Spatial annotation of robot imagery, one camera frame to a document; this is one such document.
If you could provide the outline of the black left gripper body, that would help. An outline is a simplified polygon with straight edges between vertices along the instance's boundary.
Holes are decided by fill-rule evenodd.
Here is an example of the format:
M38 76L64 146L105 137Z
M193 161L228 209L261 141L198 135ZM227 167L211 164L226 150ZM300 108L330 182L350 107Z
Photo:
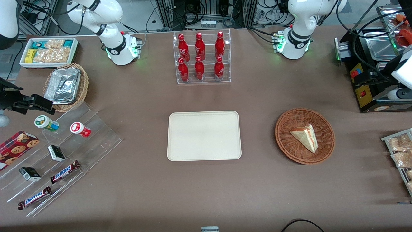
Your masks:
M376 68L380 71L381 75L376 76L376 85L383 85L389 83L390 85L399 85L399 81L392 76L392 72L398 66L399 62L379 62L376 64Z

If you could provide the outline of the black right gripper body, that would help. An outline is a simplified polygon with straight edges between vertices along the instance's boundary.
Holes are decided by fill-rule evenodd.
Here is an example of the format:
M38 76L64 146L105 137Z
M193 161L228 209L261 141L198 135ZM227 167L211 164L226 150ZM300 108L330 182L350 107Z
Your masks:
M0 78L0 109L24 112L24 109L13 106L15 102L23 99L22 94L20 93L23 89L24 88L18 87L4 78Z

